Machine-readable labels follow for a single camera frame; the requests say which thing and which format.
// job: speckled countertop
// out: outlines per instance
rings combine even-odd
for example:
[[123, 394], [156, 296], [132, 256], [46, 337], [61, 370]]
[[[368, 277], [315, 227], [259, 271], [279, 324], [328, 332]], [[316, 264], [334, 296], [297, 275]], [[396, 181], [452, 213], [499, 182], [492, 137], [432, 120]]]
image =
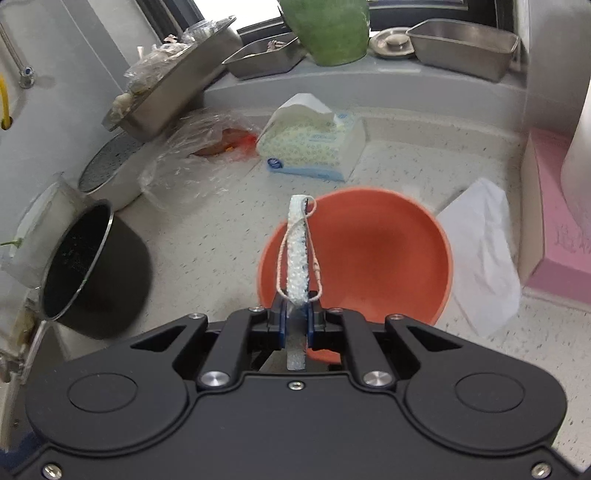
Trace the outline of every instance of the speckled countertop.
[[[519, 242], [519, 164], [525, 139], [492, 128], [402, 111], [364, 111], [369, 143], [349, 185], [384, 187], [438, 212], [479, 177], [505, 189], [511, 206], [512, 251]], [[140, 197], [121, 216], [146, 241], [154, 285], [142, 318], [128, 335], [188, 312], [223, 320], [257, 304], [255, 275], [267, 237], [285, 218], [294, 193], [319, 196], [341, 183], [272, 174], [260, 164], [229, 192], [190, 216], [156, 211]], [[524, 298], [518, 315], [490, 338], [479, 338], [451, 299], [437, 327], [526, 360], [562, 383], [569, 409], [555, 447], [576, 466], [591, 463], [591, 315]], [[71, 356], [104, 346], [61, 328]]]

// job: white container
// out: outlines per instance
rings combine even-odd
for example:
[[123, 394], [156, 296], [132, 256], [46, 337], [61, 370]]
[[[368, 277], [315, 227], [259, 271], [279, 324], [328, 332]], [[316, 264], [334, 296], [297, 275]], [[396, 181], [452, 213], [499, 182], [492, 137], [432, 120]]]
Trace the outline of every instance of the white container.
[[37, 288], [58, 241], [86, 201], [56, 174], [25, 210], [13, 240], [4, 247], [2, 269], [22, 285]]
[[591, 239], [591, 83], [573, 142], [564, 159], [561, 183], [570, 213]]

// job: orange bowl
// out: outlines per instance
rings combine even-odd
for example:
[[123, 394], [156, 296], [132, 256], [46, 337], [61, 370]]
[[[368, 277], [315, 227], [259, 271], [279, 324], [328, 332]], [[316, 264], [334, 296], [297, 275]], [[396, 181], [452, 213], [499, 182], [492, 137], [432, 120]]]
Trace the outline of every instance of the orange bowl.
[[[435, 217], [390, 190], [342, 189], [316, 202], [309, 227], [321, 268], [323, 307], [357, 310], [370, 322], [383, 323], [386, 315], [402, 313], [433, 325], [449, 298], [453, 270], [447, 237]], [[284, 234], [285, 222], [273, 233], [259, 263], [258, 295], [265, 307], [275, 296]], [[312, 278], [310, 289], [317, 289]], [[309, 356], [340, 362], [338, 354], [326, 350], [309, 351]]]

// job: metal lid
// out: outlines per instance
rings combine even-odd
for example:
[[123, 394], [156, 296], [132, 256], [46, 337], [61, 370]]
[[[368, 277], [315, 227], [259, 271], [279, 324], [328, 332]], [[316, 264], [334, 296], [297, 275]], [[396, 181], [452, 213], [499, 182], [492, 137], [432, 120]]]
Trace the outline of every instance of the metal lid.
[[142, 142], [137, 141], [125, 132], [111, 138], [88, 163], [80, 180], [78, 190], [90, 193], [107, 182], [123, 163], [135, 152]]
[[409, 27], [382, 30], [369, 40], [374, 53], [385, 59], [407, 59], [414, 55], [414, 47], [406, 34]]

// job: green container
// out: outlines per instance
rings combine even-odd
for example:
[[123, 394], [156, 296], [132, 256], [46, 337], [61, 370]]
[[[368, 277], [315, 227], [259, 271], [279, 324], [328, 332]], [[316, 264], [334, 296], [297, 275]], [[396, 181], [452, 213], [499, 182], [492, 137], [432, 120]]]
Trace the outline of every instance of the green container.
[[285, 21], [318, 65], [359, 60], [367, 53], [366, 0], [279, 0]]

